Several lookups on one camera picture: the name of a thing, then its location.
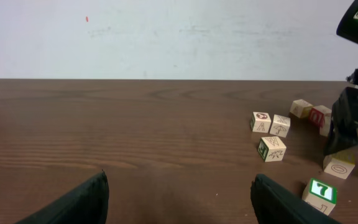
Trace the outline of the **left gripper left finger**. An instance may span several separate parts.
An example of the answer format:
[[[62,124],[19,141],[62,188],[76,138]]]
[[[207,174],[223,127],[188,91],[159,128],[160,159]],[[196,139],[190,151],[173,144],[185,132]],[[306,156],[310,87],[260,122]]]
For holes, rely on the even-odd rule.
[[[105,172],[102,171],[18,223],[105,224],[108,204],[109,184]]]

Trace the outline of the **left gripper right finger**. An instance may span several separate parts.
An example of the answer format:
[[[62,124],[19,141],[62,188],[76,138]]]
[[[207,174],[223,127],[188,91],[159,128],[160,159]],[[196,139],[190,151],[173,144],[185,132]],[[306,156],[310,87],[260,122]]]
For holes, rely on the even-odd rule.
[[[339,224],[264,174],[257,174],[250,199],[259,224]]]

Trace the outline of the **yellow top wooden block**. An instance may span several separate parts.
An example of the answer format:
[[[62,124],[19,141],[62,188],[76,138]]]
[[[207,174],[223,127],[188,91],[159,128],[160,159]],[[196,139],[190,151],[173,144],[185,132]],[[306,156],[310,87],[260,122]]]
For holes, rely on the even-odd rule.
[[[347,179],[355,166],[353,153],[347,151],[328,155],[323,161],[323,171],[341,179]]]

